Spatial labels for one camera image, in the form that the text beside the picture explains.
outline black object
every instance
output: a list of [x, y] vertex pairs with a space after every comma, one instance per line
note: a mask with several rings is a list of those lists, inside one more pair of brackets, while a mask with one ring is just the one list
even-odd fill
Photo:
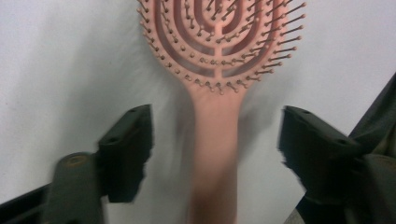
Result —
[[96, 153], [62, 158], [52, 183], [0, 205], [0, 223], [102, 224], [101, 197], [129, 203], [152, 148], [150, 105], [129, 110], [99, 141]]
[[350, 136], [285, 107], [279, 149], [306, 189], [296, 207], [305, 223], [396, 223], [396, 160], [369, 154], [395, 130], [396, 75]]

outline white surface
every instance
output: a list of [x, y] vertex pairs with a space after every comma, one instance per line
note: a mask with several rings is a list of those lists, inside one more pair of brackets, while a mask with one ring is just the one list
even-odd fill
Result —
[[[152, 104], [155, 148], [134, 204], [110, 223], [183, 223], [193, 114], [140, 35], [136, 1], [0, 1], [0, 203], [48, 183], [55, 162]], [[283, 105], [349, 133], [396, 71], [393, 0], [308, 1], [299, 50], [255, 85], [240, 117], [239, 223], [283, 223], [303, 195], [276, 151]]]

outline hairbrush head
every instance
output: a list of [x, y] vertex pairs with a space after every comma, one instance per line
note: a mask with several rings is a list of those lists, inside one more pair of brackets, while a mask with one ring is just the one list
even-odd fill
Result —
[[247, 88], [291, 57], [287, 30], [303, 19], [280, 0], [138, 0], [151, 50], [176, 77], [224, 94]]

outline brush bristle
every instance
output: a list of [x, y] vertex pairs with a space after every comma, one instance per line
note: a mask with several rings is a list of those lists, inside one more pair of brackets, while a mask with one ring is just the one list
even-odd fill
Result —
[[291, 57], [305, 14], [280, 0], [138, 0], [144, 37], [175, 76], [224, 94], [248, 88]]

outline pink hairbrush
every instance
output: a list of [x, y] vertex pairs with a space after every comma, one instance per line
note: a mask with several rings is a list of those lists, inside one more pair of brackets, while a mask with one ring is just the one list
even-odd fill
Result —
[[292, 0], [138, 0], [154, 55], [195, 111], [190, 224], [236, 222], [237, 123], [247, 89], [297, 50]]

